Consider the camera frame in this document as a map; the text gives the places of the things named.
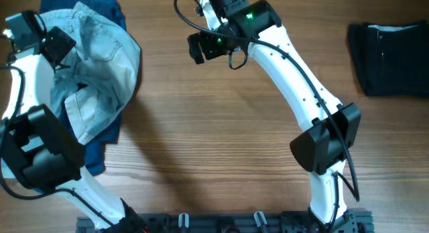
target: light blue denim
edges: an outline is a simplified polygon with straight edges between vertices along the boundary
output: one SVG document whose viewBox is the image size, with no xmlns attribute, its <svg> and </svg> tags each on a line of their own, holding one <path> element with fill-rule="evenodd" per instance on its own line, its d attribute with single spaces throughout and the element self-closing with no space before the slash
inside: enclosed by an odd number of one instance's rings
<svg viewBox="0 0 429 233">
<path fill-rule="evenodd" d="M 123 110 L 135 89 L 140 48 L 117 24 L 81 2 L 42 14 L 48 31 L 58 26 L 76 41 L 57 70 L 52 112 L 64 107 L 79 143 L 87 144 Z"/>
</svg>

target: folded clothing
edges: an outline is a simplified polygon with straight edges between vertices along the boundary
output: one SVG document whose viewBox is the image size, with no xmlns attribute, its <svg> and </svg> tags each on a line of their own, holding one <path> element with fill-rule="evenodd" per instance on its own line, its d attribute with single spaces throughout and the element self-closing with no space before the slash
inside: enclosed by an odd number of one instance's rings
<svg viewBox="0 0 429 233">
<path fill-rule="evenodd" d="M 429 96 L 426 21 L 401 26 L 350 25 L 356 75 L 367 96 Z"/>
</svg>

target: green led light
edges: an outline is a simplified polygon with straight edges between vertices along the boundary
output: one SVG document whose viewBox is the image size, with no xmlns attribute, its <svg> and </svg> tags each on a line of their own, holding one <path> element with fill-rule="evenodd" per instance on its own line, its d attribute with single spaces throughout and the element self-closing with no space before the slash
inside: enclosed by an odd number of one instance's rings
<svg viewBox="0 0 429 233">
<path fill-rule="evenodd" d="M 246 17 L 247 17 L 248 19 L 253 19 L 253 14 L 252 14 L 252 13 L 248 13 L 248 14 L 246 15 Z"/>
</svg>

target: metal base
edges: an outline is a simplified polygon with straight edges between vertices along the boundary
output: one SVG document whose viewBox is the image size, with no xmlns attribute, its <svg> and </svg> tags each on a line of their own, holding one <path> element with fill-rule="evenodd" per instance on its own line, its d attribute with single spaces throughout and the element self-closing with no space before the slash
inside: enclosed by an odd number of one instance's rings
<svg viewBox="0 0 429 233">
<path fill-rule="evenodd" d="M 222 233 L 225 224 L 233 222 L 240 233 L 259 233 L 253 214 L 195 215 L 189 216 L 189 228 L 179 228 L 179 216 L 168 214 L 140 214 L 149 226 L 150 233 Z M 282 212 L 266 214 L 267 233 L 323 233 L 308 212 Z M 95 233 L 89 218 L 78 218 L 76 233 Z M 374 233 L 371 212 L 348 210 L 336 221 L 332 233 Z"/>
</svg>

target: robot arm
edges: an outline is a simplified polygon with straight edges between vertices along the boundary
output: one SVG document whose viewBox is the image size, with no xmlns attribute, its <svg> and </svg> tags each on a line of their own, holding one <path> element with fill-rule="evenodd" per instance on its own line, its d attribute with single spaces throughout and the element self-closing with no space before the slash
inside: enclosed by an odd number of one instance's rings
<svg viewBox="0 0 429 233">
<path fill-rule="evenodd" d="M 343 199 L 343 181 L 334 175 L 343 173 L 346 159 L 339 137 L 343 137 L 347 147 L 353 145 L 360 121 L 359 110 L 354 104 L 343 107 L 340 100 L 311 73 L 268 2 L 258 1 L 250 5 L 248 0 L 200 0 L 197 12 L 206 17 L 208 28 L 215 33 L 202 30 L 198 36 L 194 34 L 188 38 L 190 53 L 196 63 L 204 61 L 201 52 L 207 60 L 211 60 L 227 54 L 231 57 L 232 52 L 243 50 L 246 56 L 253 58 L 267 72 L 291 106 L 304 131 L 291 142 L 291 150 L 298 163 L 309 172 L 312 190 L 310 210 L 321 225 L 328 227 L 335 214 L 333 220 L 343 216 L 347 210 Z M 267 42 L 283 50 L 307 75 L 326 108 L 320 105 L 310 83 L 298 67 L 277 50 L 256 43 L 255 40 L 249 40 L 248 45 L 240 41 L 233 43 L 216 33 L 257 38 L 256 42 Z M 327 110 L 334 122 L 328 120 Z M 336 135 L 333 123 L 338 125 L 342 135 Z"/>
<path fill-rule="evenodd" d="M 74 46 L 74 41 L 65 37 L 58 28 L 45 35 L 33 12 L 24 11 L 8 17 L 6 21 L 11 30 L 5 34 L 19 48 L 12 53 L 10 58 L 13 60 L 9 65 L 19 68 L 21 73 L 11 70 L 11 96 L 0 127 L 0 158 L 24 187 L 38 189 L 43 194 L 36 197 L 17 195 L 8 188 L 0 174 L 2 186 L 21 200 L 35 200 L 52 194 L 63 197 L 81 209 L 94 222 L 96 229 L 132 232 L 129 231 L 131 227 L 139 227 L 136 231 L 142 232 L 144 222 L 121 198 L 109 193 L 88 172 L 84 166 L 83 146 L 64 130 L 49 109 L 54 68 L 61 61 L 61 55 L 68 52 L 55 48 L 46 50 L 52 44 L 46 38 L 69 49 Z"/>
</svg>

